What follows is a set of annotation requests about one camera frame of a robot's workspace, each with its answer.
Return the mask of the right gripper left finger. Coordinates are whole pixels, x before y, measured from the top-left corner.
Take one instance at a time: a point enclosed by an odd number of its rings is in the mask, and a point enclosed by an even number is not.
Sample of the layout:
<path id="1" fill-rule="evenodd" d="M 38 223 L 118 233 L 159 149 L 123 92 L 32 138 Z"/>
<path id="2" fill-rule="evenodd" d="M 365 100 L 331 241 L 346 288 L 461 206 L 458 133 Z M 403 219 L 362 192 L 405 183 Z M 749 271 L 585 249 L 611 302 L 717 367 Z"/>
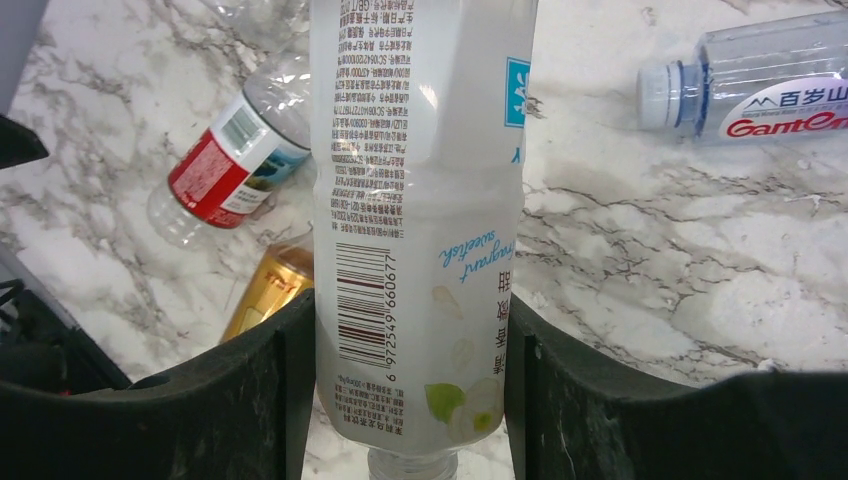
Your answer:
<path id="1" fill-rule="evenodd" d="M 297 479 L 315 388 L 307 290 L 226 343 L 127 389 L 1 386 L 5 479 Z"/>

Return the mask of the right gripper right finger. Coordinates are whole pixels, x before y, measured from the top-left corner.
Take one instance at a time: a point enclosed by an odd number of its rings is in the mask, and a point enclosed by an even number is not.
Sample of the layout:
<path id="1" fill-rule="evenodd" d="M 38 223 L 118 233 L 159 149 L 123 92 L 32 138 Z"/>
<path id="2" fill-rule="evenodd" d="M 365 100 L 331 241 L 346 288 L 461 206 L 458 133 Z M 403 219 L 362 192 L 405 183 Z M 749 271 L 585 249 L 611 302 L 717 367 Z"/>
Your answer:
<path id="1" fill-rule="evenodd" d="M 754 372 L 690 388 L 511 301 L 505 418 L 519 479 L 843 479 L 847 376 Z"/>

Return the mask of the white label tea bottle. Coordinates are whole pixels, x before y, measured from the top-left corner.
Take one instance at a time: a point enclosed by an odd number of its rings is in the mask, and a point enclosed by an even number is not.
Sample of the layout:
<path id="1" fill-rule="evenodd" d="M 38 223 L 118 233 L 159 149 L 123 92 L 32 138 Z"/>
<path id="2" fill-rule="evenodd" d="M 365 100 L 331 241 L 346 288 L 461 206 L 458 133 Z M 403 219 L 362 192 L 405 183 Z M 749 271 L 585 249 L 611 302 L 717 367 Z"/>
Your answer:
<path id="1" fill-rule="evenodd" d="M 373 479 L 501 424 L 537 9 L 311 5 L 317 392 Z"/>

